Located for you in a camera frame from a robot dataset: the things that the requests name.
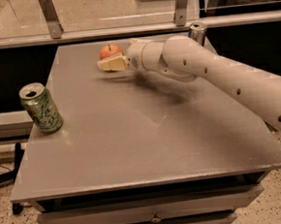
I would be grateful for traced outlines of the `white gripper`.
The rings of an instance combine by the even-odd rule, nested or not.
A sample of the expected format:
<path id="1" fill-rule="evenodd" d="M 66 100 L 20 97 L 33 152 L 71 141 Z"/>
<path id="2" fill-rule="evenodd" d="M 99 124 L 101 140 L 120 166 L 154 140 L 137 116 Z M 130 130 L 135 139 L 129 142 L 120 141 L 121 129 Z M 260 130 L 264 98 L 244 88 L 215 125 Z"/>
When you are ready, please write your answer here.
<path id="1" fill-rule="evenodd" d="M 125 55 L 118 52 L 101 59 L 97 62 L 97 67 L 107 72 L 125 71 L 128 67 L 136 71 L 145 71 L 146 68 L 143 67 L 141 55 L 147 42 L 150 41 L 142 38 L 130 38 L 130 45 L 127 47 Z"/>

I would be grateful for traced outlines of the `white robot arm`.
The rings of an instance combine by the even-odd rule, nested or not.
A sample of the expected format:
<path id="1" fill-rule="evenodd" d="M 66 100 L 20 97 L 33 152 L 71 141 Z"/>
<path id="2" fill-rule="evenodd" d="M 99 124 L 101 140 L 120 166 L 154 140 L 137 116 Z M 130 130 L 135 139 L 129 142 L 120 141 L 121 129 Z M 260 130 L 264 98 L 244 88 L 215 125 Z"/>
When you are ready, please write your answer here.
<path id="1" fill-rule="evenodd" d="M 208 51 L 188 36 L 131 39 L 125 49 L 106 45 L 99 58 L 105 72 L 130 68 L 184 82 L 203 78 L 281 131 L 281 77 Z"/>

